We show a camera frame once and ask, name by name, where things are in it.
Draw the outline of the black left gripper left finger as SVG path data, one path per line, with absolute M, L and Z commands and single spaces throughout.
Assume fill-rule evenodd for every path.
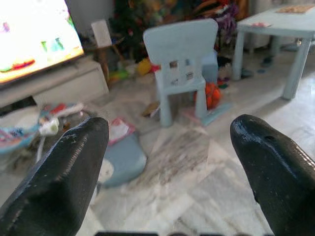
M 76 236 L 108 140 L 101 117 L 65 132 L 0 207 L 0 236 Z

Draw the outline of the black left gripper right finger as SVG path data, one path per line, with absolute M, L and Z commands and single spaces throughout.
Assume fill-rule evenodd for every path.
M 315 236 L 315 161 L 266 121 L 240 115 L 232 146 L 275 236 Z

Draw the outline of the colourful baby bouncer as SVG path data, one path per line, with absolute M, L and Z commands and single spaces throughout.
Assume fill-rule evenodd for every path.
M 13 111 L 0 118 L 0 155 L 28 146 L 36 136 L 54 136 L 61 118 L 84 109 L 83 103 L 45 104 Z

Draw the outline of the blue floor cushion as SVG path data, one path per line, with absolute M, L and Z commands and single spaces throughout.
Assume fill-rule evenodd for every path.
M 147 157 L 135 134 L 108 146 L 98 183 L 104 188 L 118 187 L 137 178 L 146 166 Z

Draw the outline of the pink white booklet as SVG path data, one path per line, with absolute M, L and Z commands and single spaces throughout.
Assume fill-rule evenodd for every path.
M 135 132 L 134 125 L 122 118 L 116 118 L 109 124 L 109 145 L 113 145 Z

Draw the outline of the white television console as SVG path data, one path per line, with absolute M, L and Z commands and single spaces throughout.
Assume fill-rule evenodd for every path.
M 37 104 L 86 102 L 109 92 L 101 65 L 91 57 L 0 86 L 0 108 L 33 97 Z

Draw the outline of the orange ball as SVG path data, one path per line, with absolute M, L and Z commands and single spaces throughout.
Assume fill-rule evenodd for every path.
M 205 94 L 207 109 L 211 110 L 216 108 L 221 100 L 220 89 L 213 83 L 206 83 Z

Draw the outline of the brown wooden stool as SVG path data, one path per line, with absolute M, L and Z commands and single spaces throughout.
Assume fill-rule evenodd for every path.
M 109 48 L 112 48 L 113 51 L 118 56 L 119 61 L 124 66 L 125 65 L 125 57 L 122 55 L 122 53 L 119 51 L 119 49 L 117 47 L 119 44 L 121 44 L 124 41 L 124 39 L 125 39 L 125 37 L 114 38 L 114 42 L 109 46 L 97 47 L 96 45 L 93 45 L 93 46 L 85 49 L 86 53 L 93 53 L 94 59 L 96 60 L 96 62 L 98 62 L 100 64 L 101 69 L 103 71 L 103 74 L 105 76 L 105 81 L 109 87 L 112 86 L 118 79 L 116 79 L 116 80 L 110 79 L 110 70 L 108 67 L 106 50 Z

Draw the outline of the round yellow toy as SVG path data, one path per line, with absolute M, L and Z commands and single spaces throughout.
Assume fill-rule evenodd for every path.
M 139 75 L 144 76 L 151 71 L 152 65 L 148 58 L 143 59 L 137 65 L 137 72 Z

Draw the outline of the flat screen television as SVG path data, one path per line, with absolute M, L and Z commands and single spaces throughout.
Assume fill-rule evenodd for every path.
M 83 54 L 65 0 L 0 0 L 0 86 Z

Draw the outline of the white box speaker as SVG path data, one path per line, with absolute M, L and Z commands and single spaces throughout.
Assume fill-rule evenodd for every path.
M 97 47 L 108 47 L 112 45 L 110 31 L 106 20 L 99 20 L 91 23 Z

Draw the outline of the light blue children's table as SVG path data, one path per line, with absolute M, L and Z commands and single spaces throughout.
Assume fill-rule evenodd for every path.
M 247 33 L 264 34 L 274 37 L 273 49 L 278 49 L 281 37 L 301 39 L 290 74 L 283 90 L 283 98 L 292 100 L 297 93 L 312 39 L 315 36 L 315 8 L 306 13 L 278 13 L 278 9 L 269 9 L 250 16 L 237 23 L 237 38 L 232 64 L 232 79 L 241 79 L 243 65 L 244 39 Z

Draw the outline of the decorated christmas tree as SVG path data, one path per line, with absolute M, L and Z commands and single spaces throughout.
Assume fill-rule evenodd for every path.
M 119 49 L 136 62 L 146 57 L 142 36 L 147 24 L 141 3 L 141 0 L 114 0 L 113 17 L 109 20 L 114 35 L 123 39 Z

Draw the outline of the wooden puzzle board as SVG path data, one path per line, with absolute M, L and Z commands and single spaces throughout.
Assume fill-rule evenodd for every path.
M 286 7 L 282 7 L 277 10 L 277 13 L 292 13 L 292 14 L 304 14 L 310 11 L 312 8 L 315 8 L 315 4 L 309 5 L 290 5 Z

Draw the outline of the light blue children's chair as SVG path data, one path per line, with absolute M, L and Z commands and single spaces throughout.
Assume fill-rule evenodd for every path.
M 143 41 L 149 60 L 160 66 L 155 72 L 162 127 L 173 124 L 169 96 L 196 92 L 195 116 L 207 115 L 206 81 L 202 60 L 216 59 L 218 24 L 213 19 L 184 21 L 147 29 Z

